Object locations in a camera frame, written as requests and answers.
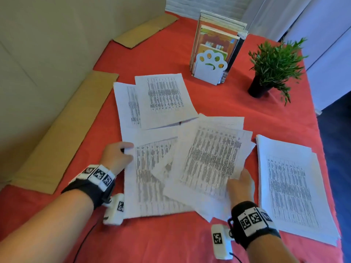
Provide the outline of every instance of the blue floor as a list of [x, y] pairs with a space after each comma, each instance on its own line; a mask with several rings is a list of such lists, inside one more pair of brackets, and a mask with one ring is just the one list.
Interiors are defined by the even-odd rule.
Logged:
[[341, 228], [344, 262], [351, 263], [351, 92], [318, 116], [331, 190]]

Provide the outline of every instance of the cardboard strip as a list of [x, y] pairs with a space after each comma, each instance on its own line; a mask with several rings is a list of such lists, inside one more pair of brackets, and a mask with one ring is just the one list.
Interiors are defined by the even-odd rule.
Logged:
[[92, 71], [11, 181], [14, 186], [53, 194], [118, 74]]
[[113, 40], [131, 49], [177, 20], [178, 17], [176, 16], [163, 14], [123, 33]]

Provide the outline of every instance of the wire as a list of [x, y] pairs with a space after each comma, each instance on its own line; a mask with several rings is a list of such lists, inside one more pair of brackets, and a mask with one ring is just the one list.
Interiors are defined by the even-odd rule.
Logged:
[[79, 254], [79, 251], [80, 249], [82, 248], [86, 238], [88, 237], [88, 235], [92, 232], [92, 230], [95, 228], [95, 226], [98, 224], [98, 221], [94, 224], [94, 226], [90, 229], [90, 231], [87, 233], [87, 235], [84, 237], [83, 239], [83, 242], [80, 244], [79, 248], [78, 248], [78, 251], [76, 253], [76, 256], [74, 257], [74, 260], [73, 260], [73, 263], [75, 263], [75, 261], [77, 260], [77, 257], [78, 257], [78, 254]]
[[240, 263], [242, 263], [241, 260], [240, 260], [236, 255], [234, 255], [234, 254], [231, 253], [231, 252], [229, 252], [229, 254], [232, 255], [232, 256], [234, 256]]

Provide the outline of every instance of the plant pot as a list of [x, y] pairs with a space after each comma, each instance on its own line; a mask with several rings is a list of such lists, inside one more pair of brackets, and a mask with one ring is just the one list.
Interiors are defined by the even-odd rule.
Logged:
[[253, 79], [251, 86], [248, 89], [248, 93], [250, 96], [254, 98], [260, 98], [262, 97], [268, 90], [270, 90], [273, 87], [264, 87], [260, 84], [260, 77], [255, 76]]

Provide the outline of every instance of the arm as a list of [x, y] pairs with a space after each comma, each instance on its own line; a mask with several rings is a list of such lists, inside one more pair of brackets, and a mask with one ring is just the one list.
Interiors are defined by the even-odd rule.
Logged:
[[[231, 208], [244, 201], [252, 201], [255, 192], [255, 183], [247, 169], [244, 169], [240, 178], [229, 179], [227, 189]], [[298, 263], [283, 241], [273, 235], [263, 235], [252, 241], [246, 250], [251, 263]]]
[[[133, 159], [120, 149], [132, 146], [128, 142], [108, 145], [100, 164], [115, 175], [120, 173]], [[82, 191], [61, 194], [0, 243], [0, 258], [8, 263], [63, 262], [93, 210], [92, 200]]]

